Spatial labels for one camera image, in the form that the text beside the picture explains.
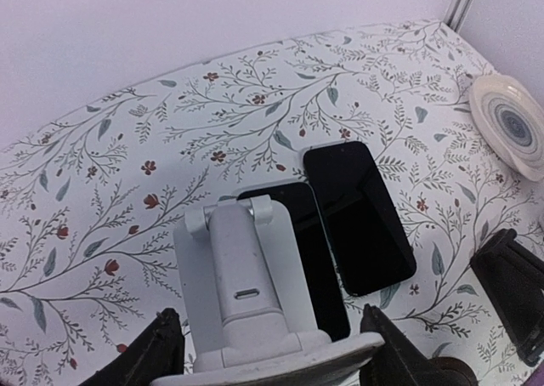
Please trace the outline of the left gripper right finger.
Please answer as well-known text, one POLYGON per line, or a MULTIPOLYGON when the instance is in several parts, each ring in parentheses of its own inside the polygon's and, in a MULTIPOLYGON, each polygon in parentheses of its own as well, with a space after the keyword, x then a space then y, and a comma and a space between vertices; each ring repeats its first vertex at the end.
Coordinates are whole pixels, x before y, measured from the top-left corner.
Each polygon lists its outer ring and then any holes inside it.
POLYGON ((360 369, 360 385, 450 385, 450 377, 431 363, 377 307, 366 304, 360 333, 376 332, 385 344, 360 369))

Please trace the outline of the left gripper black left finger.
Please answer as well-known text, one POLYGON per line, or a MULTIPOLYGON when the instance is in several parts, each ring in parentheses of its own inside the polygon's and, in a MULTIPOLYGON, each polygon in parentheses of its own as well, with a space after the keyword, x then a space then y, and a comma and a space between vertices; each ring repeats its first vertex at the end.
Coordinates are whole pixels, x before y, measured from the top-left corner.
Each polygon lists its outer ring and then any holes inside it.
POLYGON ((178 312, 166 308, 111 363, 83 386, 149 385, 184 373, 185 339, 178 312))

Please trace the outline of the white grey phone stand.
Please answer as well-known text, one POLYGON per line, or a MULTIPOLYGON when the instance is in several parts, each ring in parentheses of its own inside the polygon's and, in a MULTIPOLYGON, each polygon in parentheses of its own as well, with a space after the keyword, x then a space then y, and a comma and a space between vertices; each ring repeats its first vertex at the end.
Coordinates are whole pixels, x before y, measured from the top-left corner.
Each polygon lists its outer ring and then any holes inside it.
POLYGON ((193 207, 174 231, 193 371, 160 385, 338 385, 383 346, 317 326, 292 221, 268 196, 193 207))

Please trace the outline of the black phone teal edge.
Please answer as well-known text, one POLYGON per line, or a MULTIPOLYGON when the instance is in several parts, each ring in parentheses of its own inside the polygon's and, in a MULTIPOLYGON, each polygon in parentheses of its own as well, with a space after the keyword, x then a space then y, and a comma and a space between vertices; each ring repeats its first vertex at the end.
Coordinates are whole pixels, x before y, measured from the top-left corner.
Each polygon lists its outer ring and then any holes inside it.
POLYGON ((350 323, 320 221, 314 193, 304 182, 245 190, 239 199, 268 195, 290 213, 317 326, 336 342, 350 334, 350 323))

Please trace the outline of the black folding phone stand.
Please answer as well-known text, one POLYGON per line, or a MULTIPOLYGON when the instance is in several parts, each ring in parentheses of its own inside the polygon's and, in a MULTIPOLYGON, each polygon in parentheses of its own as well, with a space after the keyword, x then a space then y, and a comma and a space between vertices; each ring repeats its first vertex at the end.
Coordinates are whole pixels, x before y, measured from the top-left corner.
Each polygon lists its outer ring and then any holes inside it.
POLYGON ((471 257, 470 265, 519 359, 536 366, 543 353, 543 260, 516 237, 514 229, 499 230, 471 257))

